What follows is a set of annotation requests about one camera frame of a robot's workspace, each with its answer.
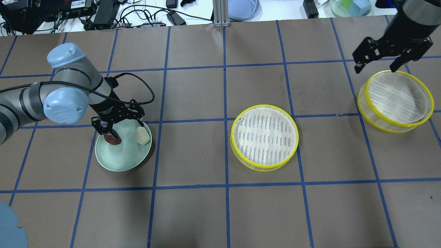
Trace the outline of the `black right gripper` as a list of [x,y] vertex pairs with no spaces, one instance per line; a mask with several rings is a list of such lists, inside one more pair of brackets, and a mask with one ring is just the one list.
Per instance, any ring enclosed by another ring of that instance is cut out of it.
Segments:
[[386,38],[375,40],[366,37],[352,53],[355,62],[354,70],[356,74],[359,74],[366,64],[372,61],[394,57],[395,60],[390,65],[390,70],[394,73],[409,61],[420,60],[432,45],[433,41],[430,37],[410,43],[405,40],[391,41]]

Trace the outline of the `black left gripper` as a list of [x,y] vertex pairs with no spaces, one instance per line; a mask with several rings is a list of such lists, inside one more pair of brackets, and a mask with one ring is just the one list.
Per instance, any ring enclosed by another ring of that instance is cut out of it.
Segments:
[[123,120],[136,120],[140,127],[144,128],[144,109],[135,100],[122,103],[112,100],[105,100],[101,103],[91,105],[91,108],[98,116],[92,117],[92,127],[99,135],[111,133],[111,127]]

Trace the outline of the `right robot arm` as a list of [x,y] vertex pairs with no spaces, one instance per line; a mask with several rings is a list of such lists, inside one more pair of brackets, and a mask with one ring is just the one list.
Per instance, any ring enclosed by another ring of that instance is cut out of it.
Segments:
[[410,61],[420,60],[433,45],[430,35],[440,26],[439,0],[395,0],[397,14],[384,34],[375,40],[365,37],[352,53],[359,74],[364,67],[381,58],[395,58],[389,66],[396,72]]

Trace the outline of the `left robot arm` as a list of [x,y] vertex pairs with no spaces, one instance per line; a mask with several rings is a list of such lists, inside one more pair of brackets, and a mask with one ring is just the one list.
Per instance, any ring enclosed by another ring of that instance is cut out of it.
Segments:
[[145,112],[142,105],[154,101],[121,100],[114,89],[117,79],[103,77],[77,44],[65,43],[52,49],[47,61],[55,74],[50,81],[39,81],[1,90],[0,140],[6,142],[22,126],[51,120],[58,124],[74,124],[82,120],[88,107],[96,116],[91,124],[96,132],[107,135],[107,142],[118,144],[121,136],[114,125],[136,120],[142,126]]

